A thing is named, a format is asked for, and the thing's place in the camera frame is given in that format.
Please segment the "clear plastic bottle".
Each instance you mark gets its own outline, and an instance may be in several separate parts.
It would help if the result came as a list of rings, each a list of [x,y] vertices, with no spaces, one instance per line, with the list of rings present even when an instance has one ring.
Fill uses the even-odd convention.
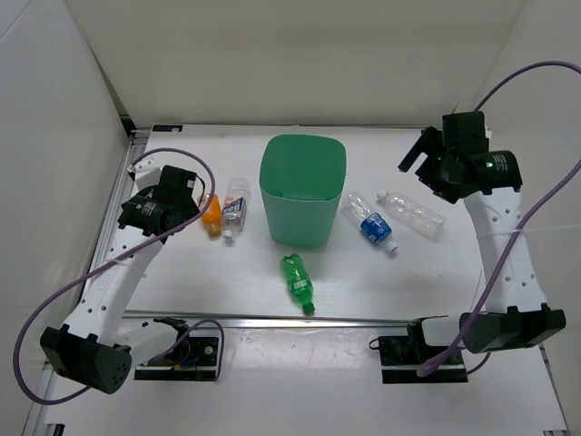
[[[401,193],[383,191],[376,197],[377,203],[390,216],[408,226],[409,229],[433,242],[441,239],[446,219],[440,214]]]

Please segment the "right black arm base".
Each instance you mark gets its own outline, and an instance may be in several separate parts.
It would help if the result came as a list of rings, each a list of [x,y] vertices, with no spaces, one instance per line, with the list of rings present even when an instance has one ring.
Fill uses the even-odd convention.
[[[406,326],[406,331],[394,329],[369,342],[369,348],[379,353],[382,383],[438,384],[467,382],[467,369],[460,351],[454,352],[444,364],[426,377],[419,377],[417,369],[429,359],[446,350],[446,346],[426,345],[419,322]]]

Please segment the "green plastic bottle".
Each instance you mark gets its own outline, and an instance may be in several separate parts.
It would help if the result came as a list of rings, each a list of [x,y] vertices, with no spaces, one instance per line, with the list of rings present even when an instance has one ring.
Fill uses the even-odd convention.
[[[292,300],[305,315],[315,313],[313,285],[301,257],[293,253],[281,259],[281,270]]]

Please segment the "clear bottle blue white label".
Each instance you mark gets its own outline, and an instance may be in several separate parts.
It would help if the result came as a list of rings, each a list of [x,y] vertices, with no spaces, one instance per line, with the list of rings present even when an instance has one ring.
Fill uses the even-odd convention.
[[[229,246],[235,244],[244,227],[250,194],[245,178],[232,178],[228,182],[222,205],[222,238]]]

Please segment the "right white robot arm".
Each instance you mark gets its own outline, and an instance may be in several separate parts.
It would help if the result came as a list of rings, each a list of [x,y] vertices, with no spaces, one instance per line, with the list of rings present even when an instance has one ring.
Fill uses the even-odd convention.
[[[566,327],[537,281],[527,239],[521,234],[521,173],[515,155],[489,147],[482,112],[447,114],[428,127],[399,164],[406,172],[420,155],[419,181],[448,203],[462,202],[473,223],[485,289],[472,312],[425,318],[408,340],[416,362],[427,363],[441,346],[474,354],[536,346]]]

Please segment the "orange plastic bottle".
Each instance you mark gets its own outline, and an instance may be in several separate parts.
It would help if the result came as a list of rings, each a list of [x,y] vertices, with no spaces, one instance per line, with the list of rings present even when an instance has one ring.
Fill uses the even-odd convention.
[[[210,206],[202,216],[202,224],[205,231],[211,238],[219,237],[222,234],[222,209],[218,196],[210,196],[208,193],[201,198],[200,206],[205,204]]]

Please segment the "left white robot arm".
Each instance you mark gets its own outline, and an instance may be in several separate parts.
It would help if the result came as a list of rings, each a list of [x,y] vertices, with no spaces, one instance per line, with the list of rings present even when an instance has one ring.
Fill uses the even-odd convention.
[[[170,165],[138,169],[136,195],[122,205],[110,250],[112,267],[97,274],[82,300],[40,345],[58,375],[98,391],[118,391],[132,368],[163,356],[180,363],[191,346],[183,320],[157,318],[119,331],[139,281],[166,242],[165,232],[198,214],[196,173]]]

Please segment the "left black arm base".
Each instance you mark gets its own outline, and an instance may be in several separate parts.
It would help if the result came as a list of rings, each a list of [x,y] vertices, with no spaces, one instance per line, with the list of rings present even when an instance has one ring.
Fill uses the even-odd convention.
[[[161,356],[137,366],[133,378],[148,382],[216,382],[222,373],[225,330],[211,319],[196,322],[193,327],[185,320],[154,318],[154,322],[172,327],[177,344]]]

